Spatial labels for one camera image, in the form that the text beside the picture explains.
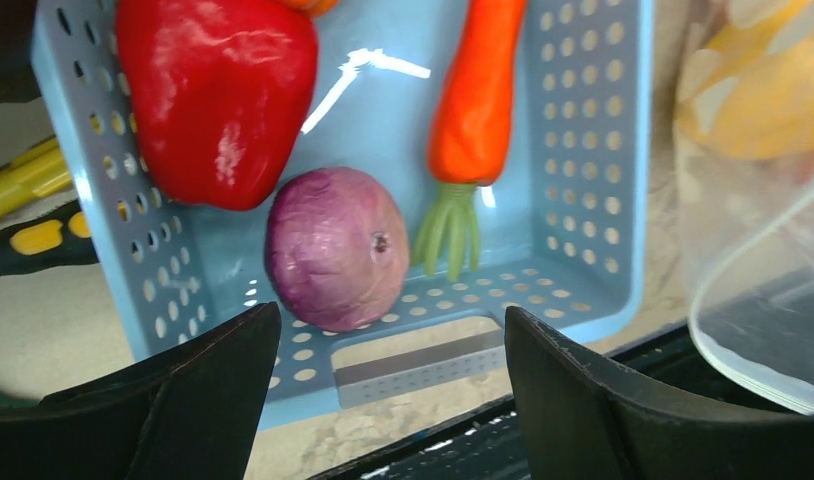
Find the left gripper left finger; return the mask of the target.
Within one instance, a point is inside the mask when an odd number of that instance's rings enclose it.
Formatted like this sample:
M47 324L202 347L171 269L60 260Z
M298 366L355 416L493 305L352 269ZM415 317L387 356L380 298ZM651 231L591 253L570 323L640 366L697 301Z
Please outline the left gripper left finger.
M38 404L0 408L0 479L240 479L281 334L259 304Z

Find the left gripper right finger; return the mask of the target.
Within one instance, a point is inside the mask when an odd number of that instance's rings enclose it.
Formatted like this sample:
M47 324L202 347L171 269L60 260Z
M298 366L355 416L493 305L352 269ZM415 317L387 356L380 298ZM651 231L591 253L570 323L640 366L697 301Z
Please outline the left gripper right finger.
M520 307L507 309L504 339L535 479L814 479L814 415L663 383Z

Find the light blue plastic basket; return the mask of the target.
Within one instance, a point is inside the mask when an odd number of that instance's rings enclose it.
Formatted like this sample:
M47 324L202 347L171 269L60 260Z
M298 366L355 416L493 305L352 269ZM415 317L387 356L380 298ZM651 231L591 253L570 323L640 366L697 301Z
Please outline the light blue plastic basket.
M112 1L41 1L32 64L132 356L143 360L274 300L266 206L165 199L137 156ZM462 1L358 1L319 22L311 118L284 175L346 165L375 177L416 229L436 194L426 135ZM475 196L478 270L413 268L392 311L346 334L290 315L268 429L503 364L499 331L334 369L351 345L519 305L579 343L620 331L643 289L654 5L533 1L523 23L505 169Z

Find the purple onion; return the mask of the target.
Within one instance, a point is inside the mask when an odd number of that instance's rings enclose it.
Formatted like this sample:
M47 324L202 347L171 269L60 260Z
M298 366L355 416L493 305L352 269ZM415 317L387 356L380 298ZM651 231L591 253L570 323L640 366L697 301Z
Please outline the purple onion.
M409 238L395 200L372 176L319 168L277 192L264 260L286 310L344 333L381 319L399 299Z

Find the clear zip top bag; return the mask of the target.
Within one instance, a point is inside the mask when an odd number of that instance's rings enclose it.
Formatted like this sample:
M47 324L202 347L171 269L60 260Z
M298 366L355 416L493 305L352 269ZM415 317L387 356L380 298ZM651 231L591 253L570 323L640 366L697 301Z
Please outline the clear zip top bag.
M694 5L673 111L690 332L728 379L814 414L814 151L732 159L676 129L683 67L720 24L718 2Z

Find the yellow bell pepper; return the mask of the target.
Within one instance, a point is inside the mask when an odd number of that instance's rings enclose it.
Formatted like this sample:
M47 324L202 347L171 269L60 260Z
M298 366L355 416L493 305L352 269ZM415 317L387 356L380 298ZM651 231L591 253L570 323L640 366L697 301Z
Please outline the yellow bell pepper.
M687 58L677 131L727 158L814 151L814 1L720 1L721 22Z

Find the small orange pumpkin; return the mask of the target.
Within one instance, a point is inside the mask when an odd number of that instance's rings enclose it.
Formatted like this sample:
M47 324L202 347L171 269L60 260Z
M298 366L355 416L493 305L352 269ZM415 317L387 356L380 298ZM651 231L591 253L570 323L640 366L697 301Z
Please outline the small orange pumpkin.
M339 0L280 0L280 3L308 17L315 18L331 11L338 5Z

